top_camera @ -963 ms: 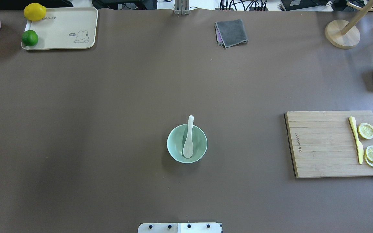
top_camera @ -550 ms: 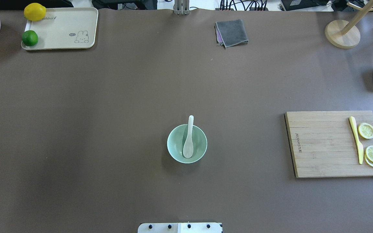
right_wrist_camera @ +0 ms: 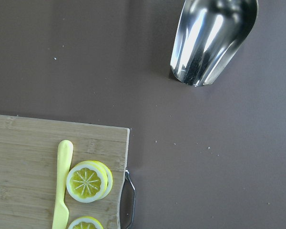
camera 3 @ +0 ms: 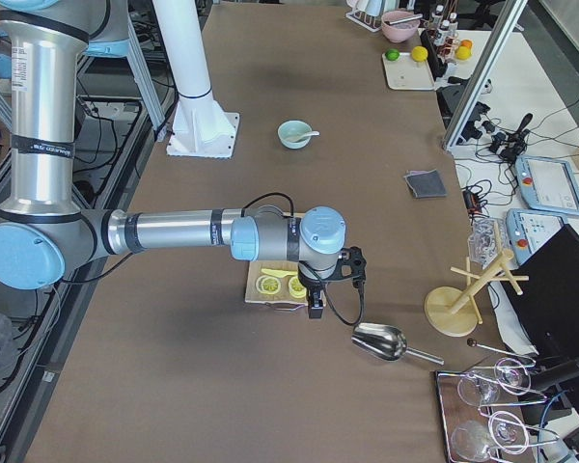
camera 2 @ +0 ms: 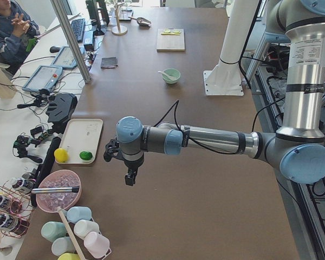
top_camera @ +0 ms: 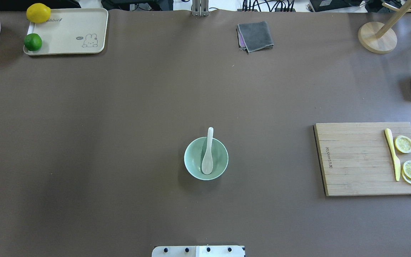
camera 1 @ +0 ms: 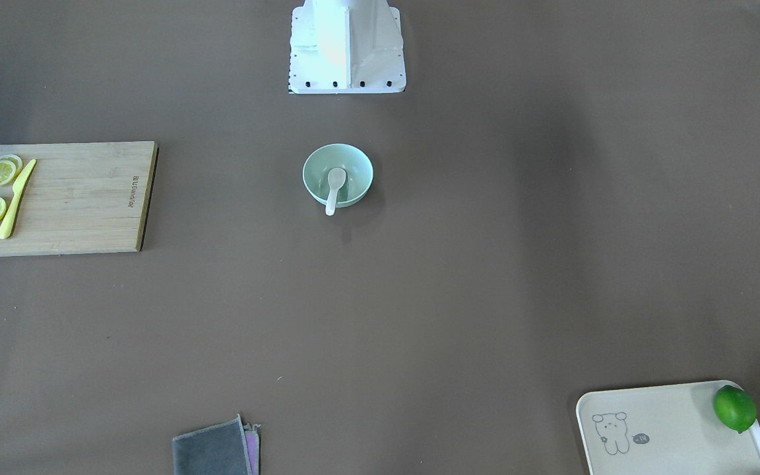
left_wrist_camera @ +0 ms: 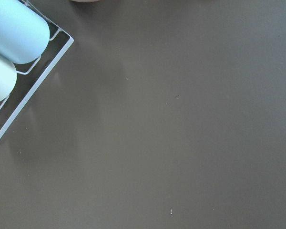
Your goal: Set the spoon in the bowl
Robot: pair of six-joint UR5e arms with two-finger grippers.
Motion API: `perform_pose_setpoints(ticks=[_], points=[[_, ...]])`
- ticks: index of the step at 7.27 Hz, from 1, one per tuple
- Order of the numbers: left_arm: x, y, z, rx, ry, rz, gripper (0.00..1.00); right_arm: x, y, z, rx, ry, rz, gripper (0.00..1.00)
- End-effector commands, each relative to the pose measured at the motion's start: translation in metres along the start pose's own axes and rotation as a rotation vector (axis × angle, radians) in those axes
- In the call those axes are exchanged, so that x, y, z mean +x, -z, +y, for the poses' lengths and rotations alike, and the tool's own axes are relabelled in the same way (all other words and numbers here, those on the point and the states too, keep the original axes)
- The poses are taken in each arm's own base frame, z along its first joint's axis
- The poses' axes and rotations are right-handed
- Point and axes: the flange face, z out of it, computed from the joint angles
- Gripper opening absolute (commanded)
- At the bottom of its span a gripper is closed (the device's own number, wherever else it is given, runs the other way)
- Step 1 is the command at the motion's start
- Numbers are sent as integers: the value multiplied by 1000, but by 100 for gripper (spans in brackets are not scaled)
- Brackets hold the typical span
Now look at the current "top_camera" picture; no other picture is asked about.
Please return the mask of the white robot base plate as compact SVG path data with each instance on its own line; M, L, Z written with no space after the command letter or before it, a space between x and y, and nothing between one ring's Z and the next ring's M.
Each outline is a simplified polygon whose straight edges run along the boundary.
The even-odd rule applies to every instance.
M202 246L158 246L152 257L245 257L245 246L202 245Z

